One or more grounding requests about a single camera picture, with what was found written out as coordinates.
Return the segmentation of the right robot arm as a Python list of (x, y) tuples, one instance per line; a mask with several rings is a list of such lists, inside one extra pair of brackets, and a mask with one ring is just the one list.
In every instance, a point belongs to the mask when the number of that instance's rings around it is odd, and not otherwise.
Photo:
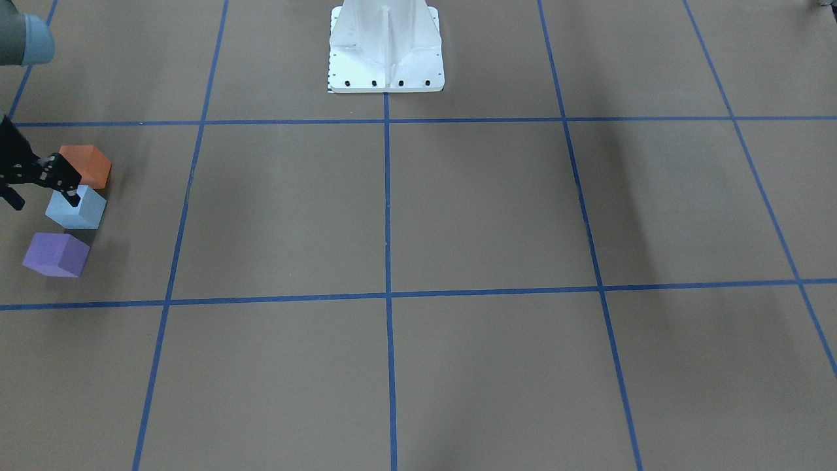
[[(36, 15), (21, 13), (12, 1), (2, 2), (1, 60), (3, 66), (42, 65), (53, 60), (54, 38), (50, 26)], [(59, 152), (39, 157), (29, 141), (3, 111), (1, 123), (1, 196), (15, 211), (25, 199), (15, 184), (35, 184), (54, 190), (67, 203), (80, 205), (80, 173)]]

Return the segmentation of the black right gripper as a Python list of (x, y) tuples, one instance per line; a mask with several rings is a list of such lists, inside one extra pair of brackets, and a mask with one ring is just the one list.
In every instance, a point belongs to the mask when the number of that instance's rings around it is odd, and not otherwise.
[(12, 120), (4, 115), (1, 124), (1, 185), (2, 199), (15, 211), (21, 211), (25, 199), (9, 186), (36, 184), (58, 191), (71, 207), (80, 205), (78, 186), (81, 175), (59, 152), (39, 157), (29, 141), (18, 131)]

